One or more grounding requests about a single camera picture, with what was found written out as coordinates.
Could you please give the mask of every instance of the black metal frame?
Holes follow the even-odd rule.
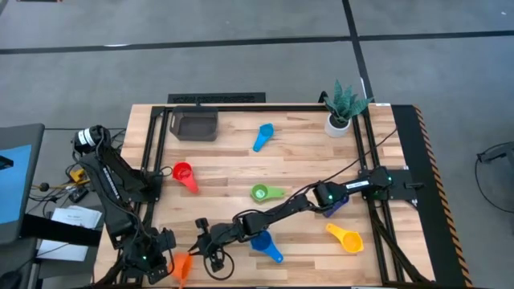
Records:
[[[312,105],[270,105],[270,104],[262,104],[262,105],[246,105],[246,106],[228,106],[228,105],[219,105],[216,106],[216,108],[220,112],[326,112],[327,109],[324,105],[320,104],[312,104]],[[145,150],[143,152],[143,159],[141,161],[141,170],[145,171],[148,169],[149,165],[149,158],[150,158],[150,150],[152,148],[153,144],[153,137],[155,133],[155,127],[157,123],[157,118],[160,116],[162,118],[161,121],[161,127],[159,131],[159,137],[157,141],[157,151],[156,151],[156,158],[155,158],[155,164],[153,166],[153,171],[158,171],[161,169],[161,163],[162,163],[162,155],[164,153],[164,143],[165,143],[165,135],[167,133],[166,129],[168,127],[168,119],[169,114],[173,111],[173,107],[166,107],[166,106],[154,106],[152,107],[152,111],[150,113],[150,120],[149,120],[149,128],[146,135],[146,143],[145,143]],[[365,120],[365,127],[366,127],[366,133],[369,140],[369,146],[372,148],[371,150],[371,156],[373,160],[373,167],[377,167],[380,165],[380,162],[378,160],[378,153],[377,149],[375,148],[375,140],[373,135],[373,129],[371,127],[371,120],[369,118],[369,111],[366,109],[363,112],[363,117]],[[364,145],[362,143],[362,137],[360,134],[360,125],[358,118],[353,118],[353,128],[355,132],[355,138],[357,143],[357,151],[360,157],[360,165],[361,169],[368,169],[368,166],[366,164],[365,159],[365,152],[364,152]],[[369,208],[369,216],[372,217],[373,211],[376,211],[376,207],[374,204],[374,200],[372,198],[367,199],[368,202],[368,208]],[[151,224],[152,218],[153,218],[153,203],[148,204],[148,208],[145,213],[145,218],[143,221],[143,224],[147,226],[147,224]],[[387,233],[392,238],[394,242],[396,242],[396,238],[394,235],[394,227],[393,227],[393,220],[391,218],[390,208],[388,201],[381,201],[381,207],[382,212],[385,216],[385,229],[387,230]],[[141,204],[136,203],[135,204],[135,210],[139,214],[141,211]],[[381,276],[381,282],[382,284],[387,284],[390,282],[388,272],[387,272],[387,266],[386,266],[386,259],[384,256],[384,249],[381,242],[381,235],[376,230],[373,230],[373,240],[377,252],[377,259],[378,259],[378,267],[380,271]],[[394,268],[397,276],[398,282],[405,282],[404,275],[403,275],[403,269],[400,265],[400,262],[397,260],[397,258],[394,257]],[[122,272],[121,276],[121,283],[127,283],[127,278],[124,276]],[[142,279],[139,278],[136,280],[137,284],[142,283]]]

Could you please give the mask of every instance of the wooden table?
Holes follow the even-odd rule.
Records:
[[[141,165],[151,107],[133,105],[128,121],[121,155],[135,169]],[[378,143],[395,129],[393,113],[390,106],[374,104],[369,106],[369,113]],[[161,200],[155,208],[153,226],[159,230],[162,227],[173,230],[177,239],[177,248],[173,252],[186,252],[196,242],[198,231],[194,225],[195,219],[208,218],[211,225],[229,222],[241,210],[266,210],[284,201],[256,204],[250,198],[253,185],[264,183],[279,186],[290,195],[298,188],[345,167],[358,158],[355,136],[352,130],[342,138],[327,136],[324,133],[326,118],[327,112],[220,112],[218,139],[215,142],[181,142],[167,130],[163,166],[188,161],[194,168],[200,194],[188,192],[167,177]],[[255,153],[252,145],[259,126],[265,123],[273,123],[275,135],[259,153]],[[361,135],[367,151],[369,146],[363,125]],[[157,134],[150,167],[154,162],[156,143]],[[398,133],[377,150],[381,164],[390,169],[398,169],[406,164]],[[359,168],[359,164],[355,164],[334,181],[356,178]],[[405,201],[390,201],[390,207],[398,245],[423,275],[434,279],[418,211]],[[358,254],[345,252],[338,241],[325,231],[325,225],[329,222],[359,232],[364,240],[364,251]],[[349,203],[330,219],[303,212],[273,224],[269,231],[284,255],[283,263],[276,264],[267,256],[250,250],[248,243],[233,243],[226,248],[235,260],[235,272],[230,279],[223,282],[211,279],[205,272],[202,258],[197,256],[194,257],[187,286],[348,286],[381,283],[368,208],[360,194],[351,196]],[[387,246],[385,255],[390,279],[394,279]],[[115,260],[116,251],[104,232],[95,264],[96,277],[99,279],[105,275]],[[226,274],[226,270],[219,272],[220,275]],[[155,284],[170,285],[177,286],[171,277]]]

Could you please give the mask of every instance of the gray floor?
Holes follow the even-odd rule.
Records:
[[[514,29],[514,3],[478,0],[351,1],[359,35]],[[341,1],[10,1],[0,48],[348,35]],[[513,37],[362,43],[377,102],[418,104],[438,159],[464,255],[478,287],[514,283],[512,215],[476,188],[475,154],[512,140]],[[359,93],[351,43],[0,55],[0,125],[126,125],[135,103],[168,93],[266,92],[268,102],[316,101],[338,78]],[[35,182],[64,181],[73,131],[47,130]],[[480,167],[484,191],[514,209],[512,171]],[[98,201],[90,195],[85,205]],[[88,282],[53,279],[45,287]]]

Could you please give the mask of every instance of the label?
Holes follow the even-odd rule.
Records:
[[[346,189],[358,188],[358,187],[363,186],[363,185],[369,185],[369,182],[368,181],[358,181],[356,183],[347,184],[346,185]]]
[[[111,179],[111,175],[109,174],[109,171],[105,167],[104,167],[104,174],[105,174],[105,177],[107,178],[107,181],[109,181],[109,184],[111,185],[111,189],[114,192],[114,194],[116,195],[116,198],[118,200],[120,200],[120,194],[118,193],[118,190],[116,189],[116,186],[114,185],[114,182]]]
[[[81,145],[87,144],[86,138],[84,137],[84,131],[79,132],[79,140]]]
[[[91,133],[89,133],[89,128],[88,129],[84,129],[84,135],[86,136],[86,140],[88,141],[88,144],[91,145],[92,147],[94,147],[95,146],[95,141],[91,137]]]

